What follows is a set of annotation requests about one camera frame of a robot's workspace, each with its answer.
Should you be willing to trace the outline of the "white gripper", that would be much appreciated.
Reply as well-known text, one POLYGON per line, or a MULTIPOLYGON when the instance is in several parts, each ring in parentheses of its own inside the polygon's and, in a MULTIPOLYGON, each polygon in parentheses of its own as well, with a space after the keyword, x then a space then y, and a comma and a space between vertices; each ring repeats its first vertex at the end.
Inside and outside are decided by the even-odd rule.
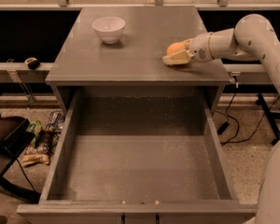
POLYGON ((163 62, 166 65, 180 65, 189 63, 191 58, 199 63, 213 61, 214 58, 210 50, 210 37, 211 33, 204 33, 184 40, 183 43, 186 48, 189 47, 190 52, 183 49, 176 53, 165 55, 162 57, 163 62))

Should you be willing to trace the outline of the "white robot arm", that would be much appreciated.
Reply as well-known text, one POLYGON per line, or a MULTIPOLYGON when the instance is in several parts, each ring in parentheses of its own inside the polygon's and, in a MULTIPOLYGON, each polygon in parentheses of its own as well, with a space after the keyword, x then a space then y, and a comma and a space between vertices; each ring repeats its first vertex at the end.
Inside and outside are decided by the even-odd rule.
MULTIPOLYGON (((233 28, 173 43, 162 60, 167 65, 180 65, 222 58, 259 61, 280 95, 280 41, 271 23, 260 14, 242 17, 233 28)), ((280 140, 266 164, 255 224, 280 224, 280 140)))

